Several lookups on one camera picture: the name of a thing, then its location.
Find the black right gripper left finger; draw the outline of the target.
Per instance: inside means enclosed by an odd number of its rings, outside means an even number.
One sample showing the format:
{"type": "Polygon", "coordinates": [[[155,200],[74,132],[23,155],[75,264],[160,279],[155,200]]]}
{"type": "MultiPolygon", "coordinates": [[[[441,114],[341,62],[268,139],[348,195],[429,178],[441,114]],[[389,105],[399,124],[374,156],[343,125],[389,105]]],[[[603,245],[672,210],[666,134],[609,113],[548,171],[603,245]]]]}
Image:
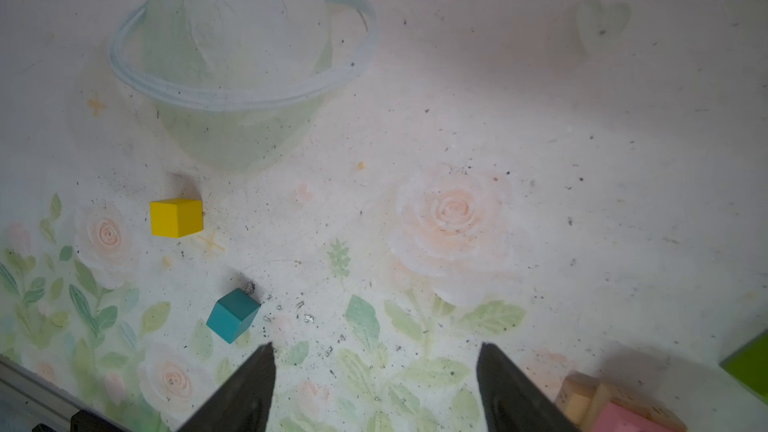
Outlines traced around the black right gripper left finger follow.
{"type": "Polygon", "coordinates": [[[271,343],[260,346],[178,432],[265,432],[277,367],[271,343]]]}

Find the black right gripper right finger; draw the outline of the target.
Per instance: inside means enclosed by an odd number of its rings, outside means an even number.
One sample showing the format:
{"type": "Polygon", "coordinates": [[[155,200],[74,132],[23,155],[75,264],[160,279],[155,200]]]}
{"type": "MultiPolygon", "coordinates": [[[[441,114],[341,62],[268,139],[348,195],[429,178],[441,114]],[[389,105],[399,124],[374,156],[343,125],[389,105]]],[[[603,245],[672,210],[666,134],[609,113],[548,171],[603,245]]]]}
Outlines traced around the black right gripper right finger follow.
{"type": "Polygon", "coordinates": [[[579,431],[497,345],[482,344],[476,377],[489,432],[579,431]]]}

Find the natural wood block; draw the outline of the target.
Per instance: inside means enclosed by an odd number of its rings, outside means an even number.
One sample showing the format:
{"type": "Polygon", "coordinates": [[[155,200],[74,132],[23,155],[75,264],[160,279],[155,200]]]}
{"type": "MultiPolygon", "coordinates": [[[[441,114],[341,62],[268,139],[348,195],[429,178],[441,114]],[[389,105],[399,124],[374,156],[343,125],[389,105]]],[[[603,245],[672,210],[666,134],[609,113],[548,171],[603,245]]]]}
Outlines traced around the natural wood block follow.
{"type": "Polygon", "coordinates": [[[598,386],[598,379],[573,372],[563,380],[554,405],[570,422],[580,427],[598,386]]]}
{"type": "Polygon", "coordinates": [[[659,401],[638,395],[622,387],[601,382],[595,391],[589,408],[581,420],[582,431],[596,431],[599,417],[609,406],[616,406],[628,413],[642,417],[669,431],[688,431],[688,426],[659,401]]]}

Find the teal small cube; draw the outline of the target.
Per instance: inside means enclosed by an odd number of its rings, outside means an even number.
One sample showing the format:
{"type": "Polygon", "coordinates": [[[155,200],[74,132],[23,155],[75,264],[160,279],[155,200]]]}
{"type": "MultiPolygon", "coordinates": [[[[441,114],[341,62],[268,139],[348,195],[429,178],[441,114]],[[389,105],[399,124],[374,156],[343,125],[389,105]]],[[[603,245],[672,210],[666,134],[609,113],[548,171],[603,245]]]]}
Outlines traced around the teal small cube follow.
{"type": "Polygon", "coordinates": [[[250,328],[260,308],[261,304],[245,291],[235,289],[215,303],[206,325],[222,340],[232,344],[250,328]]]}

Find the pink wood block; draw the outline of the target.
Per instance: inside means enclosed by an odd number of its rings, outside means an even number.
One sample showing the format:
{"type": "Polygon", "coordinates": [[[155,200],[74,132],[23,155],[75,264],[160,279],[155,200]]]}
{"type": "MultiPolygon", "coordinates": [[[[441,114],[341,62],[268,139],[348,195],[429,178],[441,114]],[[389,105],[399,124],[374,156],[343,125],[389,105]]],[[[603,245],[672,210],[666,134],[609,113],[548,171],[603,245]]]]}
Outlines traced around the pink wood block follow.
{"type": "Polygon", "coordinates": [[[671,432],[671,429],[631,412],[617,404],[608,403],[591,426],[592,432],[671,432]]]}

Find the yellow small cube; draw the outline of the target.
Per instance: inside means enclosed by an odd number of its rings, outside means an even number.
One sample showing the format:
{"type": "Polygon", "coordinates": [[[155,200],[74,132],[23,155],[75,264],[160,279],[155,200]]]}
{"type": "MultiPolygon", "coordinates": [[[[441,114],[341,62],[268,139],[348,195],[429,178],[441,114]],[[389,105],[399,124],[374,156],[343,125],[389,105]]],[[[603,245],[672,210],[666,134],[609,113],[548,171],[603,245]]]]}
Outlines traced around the yellow small cube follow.
{"type": "Polygon", "coordinates": [[[154,236],[181,238],[202,232],[201,200],[174,198],[150,203],[151,232],[154,236]]]}

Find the green wood block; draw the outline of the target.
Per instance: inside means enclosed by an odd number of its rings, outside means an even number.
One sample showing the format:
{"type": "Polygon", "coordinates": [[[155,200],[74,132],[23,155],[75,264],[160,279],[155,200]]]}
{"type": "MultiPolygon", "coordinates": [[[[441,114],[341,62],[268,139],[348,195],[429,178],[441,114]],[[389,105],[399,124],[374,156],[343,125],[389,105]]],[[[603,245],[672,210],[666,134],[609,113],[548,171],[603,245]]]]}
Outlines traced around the green wood block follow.
{"type": "Polygon", "coordinates": [[[768,331],[730,354],[720,368],[764,404],[768,394],[768,331]]]}

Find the aluminium front rail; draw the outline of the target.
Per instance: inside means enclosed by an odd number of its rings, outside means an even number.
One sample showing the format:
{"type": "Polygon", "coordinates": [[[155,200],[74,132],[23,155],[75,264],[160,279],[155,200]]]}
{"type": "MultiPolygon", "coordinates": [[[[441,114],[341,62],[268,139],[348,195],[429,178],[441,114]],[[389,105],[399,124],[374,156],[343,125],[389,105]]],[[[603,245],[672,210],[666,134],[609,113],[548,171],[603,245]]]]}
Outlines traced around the aluminium front rail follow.
{"type": "Polygon", "coordinates": [[[126,428],[2,356],[1,430],[123,432],[126,428]]]}

